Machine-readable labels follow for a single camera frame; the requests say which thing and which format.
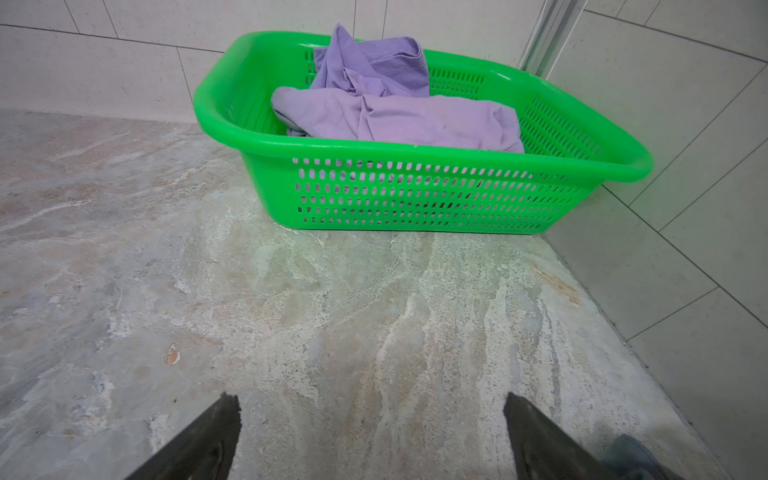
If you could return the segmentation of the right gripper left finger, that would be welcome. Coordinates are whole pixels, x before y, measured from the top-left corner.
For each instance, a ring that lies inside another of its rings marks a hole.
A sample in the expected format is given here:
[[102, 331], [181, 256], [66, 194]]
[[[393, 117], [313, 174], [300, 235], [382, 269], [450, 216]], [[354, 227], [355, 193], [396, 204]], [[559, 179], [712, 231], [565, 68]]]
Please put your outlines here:
[[242, 428], [236, 395], [224, 392], [126, 480], [229, 477]]

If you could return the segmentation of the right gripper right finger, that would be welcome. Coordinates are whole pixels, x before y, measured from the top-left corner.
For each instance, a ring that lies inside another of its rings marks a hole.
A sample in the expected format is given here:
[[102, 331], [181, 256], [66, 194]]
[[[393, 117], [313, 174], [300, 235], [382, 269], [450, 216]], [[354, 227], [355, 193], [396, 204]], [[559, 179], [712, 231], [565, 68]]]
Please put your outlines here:
[[503, 413], [518, 479], [617, 479], [525, 397], [509, 392]]

